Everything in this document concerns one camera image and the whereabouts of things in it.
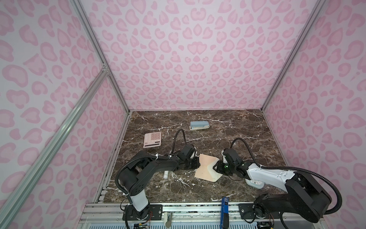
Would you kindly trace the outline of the white glue stick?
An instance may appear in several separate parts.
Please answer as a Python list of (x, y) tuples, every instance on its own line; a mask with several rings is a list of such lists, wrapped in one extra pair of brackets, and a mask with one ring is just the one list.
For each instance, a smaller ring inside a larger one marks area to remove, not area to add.
[(165, 172), (164, 172), (164, 176), (163, 176), (163, 178), (164, 178), (164, 179), (168, 179), (168, 176), (169, 176), (169, 171), (165, 171)]

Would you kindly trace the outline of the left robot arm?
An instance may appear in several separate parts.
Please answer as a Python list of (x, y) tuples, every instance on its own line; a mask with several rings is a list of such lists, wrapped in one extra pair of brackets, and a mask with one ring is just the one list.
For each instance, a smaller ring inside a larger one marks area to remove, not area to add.
[(116, 176), (115, 185), (129, 201), (124, 210), (126, 218), (134, 215), (137, 219), (146, 219), (151, 215), (150, 202), (145, 188), (155, 173), (177, 170), (193, 170), (200, 166), (196, 148), (185, 145), (171, 155), (151, 155), (144, 150), (139, 151), (130, 161), (122, 166)]

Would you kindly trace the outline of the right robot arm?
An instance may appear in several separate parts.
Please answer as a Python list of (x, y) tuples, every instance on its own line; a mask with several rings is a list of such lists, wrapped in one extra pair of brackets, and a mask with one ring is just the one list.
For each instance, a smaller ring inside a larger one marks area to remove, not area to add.
[(223, 160), (213, 165), (219, 174), (237, 175), (248, 181), (259, 181), (284, 191), (283, 194), (262, 194), (253, 203), (256, 217), (277, 213), (294, 213), (311, 223), (325, 215), (332, 202), (331, 196), (315, 180), (312, 172), (300, 169), (267, 169), (253, 160), (243, 160), (232, 148), (222, 151)]

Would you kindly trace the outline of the white alarm clock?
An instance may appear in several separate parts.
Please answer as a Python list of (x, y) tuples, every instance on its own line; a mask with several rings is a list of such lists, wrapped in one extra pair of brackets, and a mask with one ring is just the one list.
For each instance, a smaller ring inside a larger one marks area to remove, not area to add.
[(255, 189), (262, 189), (265, 186), (265, 183), (262, 181), (257, 181), (257, 180), (249, 180), (249, 179), (245, 179), (246, 184), (255, 188)]

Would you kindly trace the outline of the pink calculator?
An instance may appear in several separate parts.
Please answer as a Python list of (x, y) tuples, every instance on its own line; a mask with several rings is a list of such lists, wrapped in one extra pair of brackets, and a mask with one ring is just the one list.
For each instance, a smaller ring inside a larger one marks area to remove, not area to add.
[(161, 132), (146, 133), (144, 136), (143, 148), (154, 148), (161, 146)]

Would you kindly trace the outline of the blue tool on rail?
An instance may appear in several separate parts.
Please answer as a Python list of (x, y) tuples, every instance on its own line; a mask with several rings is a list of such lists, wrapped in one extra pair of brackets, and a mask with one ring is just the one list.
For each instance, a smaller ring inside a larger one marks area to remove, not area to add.
[(220, 229), (229, 229), (229, 199), (223, 197), (221, 200)]

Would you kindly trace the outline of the beige tape piece on rail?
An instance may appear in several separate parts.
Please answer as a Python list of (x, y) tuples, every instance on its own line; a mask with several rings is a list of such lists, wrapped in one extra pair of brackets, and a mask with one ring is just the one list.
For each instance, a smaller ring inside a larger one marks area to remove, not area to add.
[(166, 212), (164, 215), (164, 225), (166, 228), (170, 228), (172, 225), (173, 213)]

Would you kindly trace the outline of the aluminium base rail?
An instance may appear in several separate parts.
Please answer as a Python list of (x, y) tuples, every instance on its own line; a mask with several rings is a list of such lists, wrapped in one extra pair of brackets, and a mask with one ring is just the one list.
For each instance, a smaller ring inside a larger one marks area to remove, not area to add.
[[(87, 204), (83, 210), (78, 229), (132, 229), (140, 224), (142, 229), (167, 229), (164, 225), (166, 212), (173, 213), (169, 229), (219, 229), (221, 202), (153, 203), (154, 215), (143, 220), (125, 221), (124, 203)], [(324, 219), (317, 223), (306, 221), (294, 213), (282, 216), (272, 213), (256, 218), (250, 213), (251, 202), (229, 202), (229, 228), (258, 229), (272, 225), (275, 229), (326, 229)]]

